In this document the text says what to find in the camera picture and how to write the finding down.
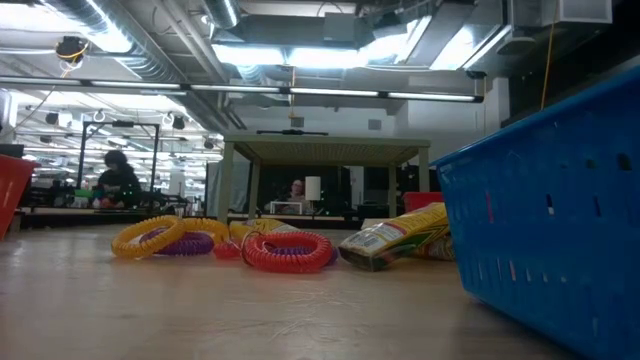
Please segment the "purple coil wristband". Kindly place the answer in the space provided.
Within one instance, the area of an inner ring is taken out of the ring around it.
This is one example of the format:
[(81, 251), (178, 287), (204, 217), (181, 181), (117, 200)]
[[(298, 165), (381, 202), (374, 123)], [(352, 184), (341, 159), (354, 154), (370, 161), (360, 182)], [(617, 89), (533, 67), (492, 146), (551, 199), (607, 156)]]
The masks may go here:
[[(313, 252), (311, 247), (295, 246), (295, 247), (276, 247), (272, 244), (268, 244), (265, 249), (273, 254), (277, 255), (309, 255)], [(330, 259), (324, 264), (324, 266), (333, 265), (339, 257), (339, 252), (336, 247), (332, 247), (332, 253)]]
[(198, 256), (209, 254), (214, 248), (213, 238), (204, 232), (185, 232), (183, 236), (162, 249), (157, 255)]

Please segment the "yellow tube packet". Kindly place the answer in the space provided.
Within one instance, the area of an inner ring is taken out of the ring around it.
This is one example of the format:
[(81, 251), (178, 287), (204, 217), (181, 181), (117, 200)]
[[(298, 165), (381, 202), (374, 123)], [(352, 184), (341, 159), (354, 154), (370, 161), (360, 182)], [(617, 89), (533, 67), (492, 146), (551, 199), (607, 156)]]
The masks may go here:
[(229, 225), (230, 239), (240, 243), (245, 235), (250, 232), (260, 234), (298, 232), (299, 229), (278, 221), (276, 219), (250, 219), (245, 221), (232, 221)]

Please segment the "orange-red coil wristband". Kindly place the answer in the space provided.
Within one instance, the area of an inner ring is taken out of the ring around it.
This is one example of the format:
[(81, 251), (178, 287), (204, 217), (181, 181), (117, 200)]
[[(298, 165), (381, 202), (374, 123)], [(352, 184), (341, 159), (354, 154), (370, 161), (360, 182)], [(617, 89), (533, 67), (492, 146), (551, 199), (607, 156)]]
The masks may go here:
[(213, 254), (218, 260), (233, 260), (241, 257), (241, 245), (233, 241), (214, 244)]
[[(277, 255), (265, 247), (311, 247), (309, 255)], [(276, 273), (314, 273), (321, 271), (330, 259), (333, 245), (324, 236), (305, 232), (260, 234), (248, 233), (241, 244), (241, 257), (248, 265), (262, 271)]]

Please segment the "red plastic basket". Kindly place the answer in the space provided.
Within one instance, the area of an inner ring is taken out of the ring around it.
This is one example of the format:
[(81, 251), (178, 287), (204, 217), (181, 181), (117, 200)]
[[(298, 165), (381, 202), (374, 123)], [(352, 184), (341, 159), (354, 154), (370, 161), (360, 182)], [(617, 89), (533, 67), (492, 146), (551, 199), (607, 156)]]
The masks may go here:
[(406, 213), (426, 207), (431, 203), (444, 202), (441, 192), (406, 192), (402, 199)]

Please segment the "yellow coil wristband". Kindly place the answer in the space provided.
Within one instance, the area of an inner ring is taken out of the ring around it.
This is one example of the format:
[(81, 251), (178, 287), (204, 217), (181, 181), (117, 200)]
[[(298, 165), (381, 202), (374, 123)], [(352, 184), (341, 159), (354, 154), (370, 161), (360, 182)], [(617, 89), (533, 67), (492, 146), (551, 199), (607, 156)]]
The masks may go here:
[(204, 232), (213, 236), (215, 245), (226, 243), (230, 240), (229, 228), (226, 224), (208, 218), (183, 218), (187, 232)]
[[(165, 230), (144, 243), (133, 243), (133, 240), (165, 227)], [(116, 257), (139, 259), (154, 255), (156, 252), (178, 241), (185, 233), (185, 222), (173, 215), (150, 218), (122, 230), (112, 241), (111, 250)]]

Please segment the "blue plastic basket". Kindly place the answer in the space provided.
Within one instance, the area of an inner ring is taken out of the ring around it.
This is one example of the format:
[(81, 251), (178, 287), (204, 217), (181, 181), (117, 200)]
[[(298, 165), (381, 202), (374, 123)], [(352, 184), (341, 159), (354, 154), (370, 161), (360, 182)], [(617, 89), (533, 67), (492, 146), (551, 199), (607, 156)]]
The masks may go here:
[(640, 360), (640, 66), (435, 168), (469, 294), (585, 357)]

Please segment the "orange plastic basket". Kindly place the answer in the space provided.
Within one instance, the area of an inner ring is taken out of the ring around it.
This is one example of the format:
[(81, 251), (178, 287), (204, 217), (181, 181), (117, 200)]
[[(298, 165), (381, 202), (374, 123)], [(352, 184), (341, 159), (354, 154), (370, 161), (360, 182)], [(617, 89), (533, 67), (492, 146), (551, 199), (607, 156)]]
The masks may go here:
[(13, 220), (27, 182), (38, 163), (0, 155), (0, 241)]

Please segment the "person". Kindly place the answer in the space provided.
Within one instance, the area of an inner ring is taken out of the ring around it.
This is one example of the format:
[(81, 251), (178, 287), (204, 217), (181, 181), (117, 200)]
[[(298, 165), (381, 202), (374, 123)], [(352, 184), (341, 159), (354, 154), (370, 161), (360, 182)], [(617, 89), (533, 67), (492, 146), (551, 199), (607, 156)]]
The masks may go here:
[(304, 214), (308, 210), (309, 202), (305, 198), (305, 183), (302, 180), (293, 181), (285, 202), (286, 204), (281, 208), (283, 213)]
[(132, 209), (140, 204), (142, 189), (134, 168), (120, 150), (104, 155), (107, 169), (99, 176), (93, 192), (94, 208)]

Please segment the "green small table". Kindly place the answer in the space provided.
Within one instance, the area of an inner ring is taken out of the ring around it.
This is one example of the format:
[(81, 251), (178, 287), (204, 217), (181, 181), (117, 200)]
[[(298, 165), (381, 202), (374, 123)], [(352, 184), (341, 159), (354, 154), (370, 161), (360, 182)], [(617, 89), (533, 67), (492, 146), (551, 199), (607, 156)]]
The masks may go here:
[(218, 221), (229, 219), (234, 155), (239, 153), (252, 163), (249, 190), (250, 219), (256, 217), (260, 171), (263, 165), (362, 166), (383, 167), (389, 171), (389, 214), (397, 215), (396, 168), (416, 157), (419, 190), (430, 190), (428, 140), (408, 138), (336, 137), (329, 135), (230, 134), (224, 138), (220, 162)]

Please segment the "black flat bar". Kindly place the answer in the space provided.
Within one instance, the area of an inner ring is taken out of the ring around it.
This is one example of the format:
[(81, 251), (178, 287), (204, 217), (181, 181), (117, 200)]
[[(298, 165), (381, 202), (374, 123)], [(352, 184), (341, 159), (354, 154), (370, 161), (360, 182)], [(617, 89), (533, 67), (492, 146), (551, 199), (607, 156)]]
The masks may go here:
[(329, 136), (327, 132), (313, 132), (313, 131), (303, 131), (299, 129), (288, 129), (288, 130), (257, 130), (257, 135), (285, 135), (285, 136)]

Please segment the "black LED light bar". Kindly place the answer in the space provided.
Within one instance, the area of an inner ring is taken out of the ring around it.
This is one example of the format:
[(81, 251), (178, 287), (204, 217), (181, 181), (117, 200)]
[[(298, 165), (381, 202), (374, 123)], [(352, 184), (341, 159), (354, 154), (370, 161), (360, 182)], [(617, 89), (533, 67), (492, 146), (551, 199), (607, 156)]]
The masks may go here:
[(349, 98), (371, 98), (385, 100), (407, 100), (407, 101), (429, 101), (429, 102), (451, 102), (451, 103), (481, 103), (484, 96), (452, 93), (433, 92), (401, 92), (383, 90), (360, 90), (360, 89), (330, 89), (330, 88), (310, 88), (299, 86), (251, 86), (251, 85), (228, 85), (228, 84), (200, 84), (200, 83), (162, 83), (143, 81), (120, 81), (120, 80), (95, 80), (95, 79), (73, 79), (58, 77), (29, 77), (29, 76), (9, 76), (0, 75), (0, 87), (10, 89), (53, 89), (62, 90), (81, 89), (87, 92), (96, 93), (140, 93), (140, 94), (160, 94), (160, 95), (186, 95), (196, 92), (216, 92), (216, 93), (240, 93), (240, 94), (262, 94), (262, 95), (294, 95), (294, 96), (326, 96), (326, 97), (349, 97)]

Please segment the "grey ceiling junction box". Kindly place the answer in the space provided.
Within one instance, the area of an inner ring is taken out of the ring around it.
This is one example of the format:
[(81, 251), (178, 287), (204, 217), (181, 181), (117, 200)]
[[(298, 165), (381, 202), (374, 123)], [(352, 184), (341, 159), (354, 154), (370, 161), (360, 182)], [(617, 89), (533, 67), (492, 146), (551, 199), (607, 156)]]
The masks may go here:
[(351, 43), (355, 39), (355, 20), (352, 14), (325, 13), (323, 40), (326, 42)]

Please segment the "white ceiling air unit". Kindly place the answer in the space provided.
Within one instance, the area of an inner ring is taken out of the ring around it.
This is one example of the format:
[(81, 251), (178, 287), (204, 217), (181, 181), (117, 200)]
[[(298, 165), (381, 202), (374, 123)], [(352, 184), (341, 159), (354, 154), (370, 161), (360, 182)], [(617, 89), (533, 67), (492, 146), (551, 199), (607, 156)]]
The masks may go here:
[(611, 24), (612, 0), (508, 0), (517, 27), (546, 27), (555, 23)]

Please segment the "white frame box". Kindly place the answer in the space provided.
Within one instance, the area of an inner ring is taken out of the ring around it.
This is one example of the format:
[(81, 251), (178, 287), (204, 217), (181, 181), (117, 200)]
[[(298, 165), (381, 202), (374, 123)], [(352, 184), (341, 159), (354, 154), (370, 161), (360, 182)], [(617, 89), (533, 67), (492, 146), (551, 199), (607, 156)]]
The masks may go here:
[(272, 201), (269, 212), (273, 215), (303, 215), (304, 204), (295, 201)]

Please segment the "silver round air duct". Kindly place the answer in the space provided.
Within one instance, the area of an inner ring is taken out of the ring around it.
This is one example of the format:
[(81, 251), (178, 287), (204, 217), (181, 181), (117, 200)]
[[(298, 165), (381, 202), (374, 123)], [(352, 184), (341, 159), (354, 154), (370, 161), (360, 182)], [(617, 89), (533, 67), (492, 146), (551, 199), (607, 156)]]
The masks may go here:
[(218, 28), (231, 29), (241, 20), (238, 0), (202, 0), (211, 22)]

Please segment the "black metal frame stand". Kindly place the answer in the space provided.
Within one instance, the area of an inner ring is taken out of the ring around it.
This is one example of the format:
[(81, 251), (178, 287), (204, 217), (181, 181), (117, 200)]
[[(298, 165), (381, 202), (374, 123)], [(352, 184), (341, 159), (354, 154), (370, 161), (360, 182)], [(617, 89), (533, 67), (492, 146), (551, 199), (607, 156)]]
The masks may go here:
[[(83, 131), (81, 134), (81, 146), (79, 153), (79, 165), (77, 172), (77, 180), (76, 185), (77, 188), (80, 188), (81, 182), (84, 179), (84, 164), (85, 164), (85, 155), (86, 152), (89, 151), (93, 154), (103, 154), (104, 156), (114, 157), (116, 153), (118, 153), (117, 158), (115, 159), (115, 163), (106, 163), (105, 166), (109, 171), (117, 172), (121, 171), (121, 165), (124, 163), (122, 157), (125, 156), (123, 151), (116, 150), (100, 150), (100, 149), (87, 149), (87, 141), (94, 136), (95, 133), (100, 134), (101, 129), (104, 126), (111, 126), (114, 128), (124, 128), (131, 129), (134, 127), (140, 127), (143, 130), (146, 128), (153, 128), (154, 135), (151, 136), (148, 134), (148, 137), (153, 140), (153, 152), (152, 152), (152, 164), (151, 164), (151, 173), (150, 173), (150, 181), (149, 181), (149, 190), (151, 192), (154, 191), (155, 186), (155, 178), (156, 178), (156, 170), (157, 170), (157, 161), (158, 161), (158, 149), (160, 143), (160, 125), (159, 124), (151, 124), (151, 123), (136, 123), (133, 121), (125, 121), (125, 120), (114, 120), (110, 122), (98, 122), (98, 121), (89, 121), (83, 123)], [(135, 171), (131, 170), (130, 175), (127, 178), (127, 181), (124, 186), (115, 186), (109, 185), (105, 183), (98, 183), (96, 186), (96, 192), (93, 194), (94, 202), (93, 207), (96, 208), (104, 208), (104, 209), (124, 209), (131, 207), (131, 204), (127, 205), (124, 203), (126, 201), (134, 201), (136, 204), (140, 201), (140, 197), (142, 196), (142, 188), (140, 187), (139, 180), (134, 181), (133, 178), (135, 176)]]

